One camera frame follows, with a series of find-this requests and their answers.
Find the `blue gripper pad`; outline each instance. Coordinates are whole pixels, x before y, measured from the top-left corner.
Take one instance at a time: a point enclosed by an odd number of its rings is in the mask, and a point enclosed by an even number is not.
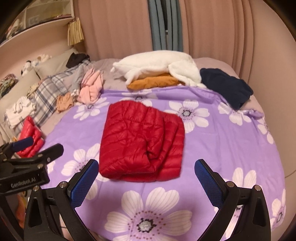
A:
[[[194,172],[212,205],[220,209],[224,202],[223,192],[200,160],[195,162]]]
[[[94,160],[71,190],[70,198],[72,208],[81,206],[98,173],[99,164]]]
[[[27,138],[22,139],[20,141],[13,142],[12,143],[12,150],[14,152],[19,152],[19,151],[24,150],[27,147],[33,145],[33,143],[34,143],[33,138],[32,137],[27,137]]]

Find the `plush toy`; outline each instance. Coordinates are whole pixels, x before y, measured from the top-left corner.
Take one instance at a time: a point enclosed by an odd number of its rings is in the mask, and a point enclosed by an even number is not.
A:
[[[38,56],[37,59],[34,59],[33,61],[27,60],[25,65],[23,66],[21,70],[21,75],[26,75],[32,68],[35,68],[38,64],[43,63],[49,59],[51,59],[52,56],[48,54],[42,54],[41,56]]]
[[[25,65],[23,66],[22,70],[21,70],[21,75],[24,76],[26,75],[30,70],[32,69],[31,66],[31,60],[27,60],[27,62],[25,63]]]

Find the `white flower pattern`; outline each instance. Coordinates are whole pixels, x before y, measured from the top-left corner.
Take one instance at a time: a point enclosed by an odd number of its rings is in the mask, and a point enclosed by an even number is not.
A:
[[[54,170],[55,161],[47,164],[47,173],[51,173]]]
[[[100,108],[106,105],[109,105],[109,102],[105,102],[107,98],[100,98],[98,99],[98,101],[94,104],[89,104],[89,105],[85,105],[85,104],[81,104],[79,103],[79,107],[77,110],[76,115],[74,115],[74,119],[79,118],[79,120],[84,120],[86,119],[88,116],[96,116],[100,113]]]
[[[226,105],[225,103],[221,102],[218,105],[218,110],[220,114],[227,114],[229,115],[229,120],[234,123],[237,124],[239,126],[241,126],[243,124],[243,121],[250,123],[252,122],[252,120],[250,119],[250,117],[248,117],[247,115],[245,115],[246,113],[248,113],[249,111],[247,110],[233,110],[231,109],[228,105]]]
[[[95,159],[98,161],[100,146],[101,145],[97,143],[89,148],[87,152],[83,149],[74,151],[74,160],[68,161],[64,165],[64,168],[61,172],[62,175],[72,177],[76,172],[81,171],[90,159]],[[101,182],[106,182],[109,180],[108,178],[103,177],[100,173],[97,175],[96,179]],[[97,192],[98,184],[94,182],[86,196],[86,199],[92,200],[97,195]]]
[[[270,143],[270,144],[273,144],[274,143],[274,139],[272,137],[272,135],[270,134],[270,131],[268,129],[268,126],[265,122],[265,119],[264,117],[257,120],[260,124],[257,125],[258,129],[261,131],[261,133],[263,135],[266,135],[266,138],[267,138],[267,141]]]
[[[272,202],[271,208],[273,218],[270,220],[270,227],[275,229],[282,224],[286,214],[286,189],[283,190],[281,201],[275,199]]]
[[[193,131],[195,125],[198,127],[207,127],[209,125],[205,117],[208,117],[210,113],[206,108],[197,108],[199,106],[198,101],[184,100],[183,104],[169,101],[169,106],[171,110],[165,110],[164,112],[181,117],[185,133]]]
[[[105,229],[112,233],[128,232],[117,236],[113,241],[177,241],[172,236],[180,236],[191,228],[192,212],[181,210],[164,215],[179,201],[176,190],[165,191],[158,187],[152,190],[145,206],[139,193],[127,191],[121,199],[126,215],[110,212]]]
[[[257,181],[257,175],[256,171],[251,170],[249,171],[246,176],[244,177],[244,173],[242,168],[238,167],[234,170],[233,176],[232,176],[232,181],[238,186],[238,187],[243,187],[243,188],[253,188],[253,186],[256,184]],[[215,213],[218,212],[218,208],[214,207]],[[225,237],[228,239],[230,238],[235,225],[238,221],[239,215],[242,211],[242,205],[237,206],[236,210],[234,211],[234,214],[229,222],[229,225],[224,233]]]
[[[120,99],[120,101],[133,100],[136,102],[141,102],[148,107],[152,106],[152,101],[149,99],[157,99],[156,94],[152,93],[151,89],[144,89],[137,92],[123,92],[122,95],[127,97]]]

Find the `straw tassel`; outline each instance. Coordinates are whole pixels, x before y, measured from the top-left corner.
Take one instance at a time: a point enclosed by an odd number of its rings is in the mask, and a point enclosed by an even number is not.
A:
[[[68,45],[75,45],[84,40],[79,18],[68,25]]]

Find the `red down jacket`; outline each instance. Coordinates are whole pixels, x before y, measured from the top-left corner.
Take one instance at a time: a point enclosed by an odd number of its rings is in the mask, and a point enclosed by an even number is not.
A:
[[[41,131],[35,126],[32,117],[28,116],[24,121],[22,132],[19,140],[27,137],[33,137],[34,143],[32,146],[17,152],[20,157],[33,157],[44,145],[44,140],[41,138]]]
[[[180,176],[184,147],[180,117],[135,101],[111,104],[101,141],[99,172],[131,182]]]

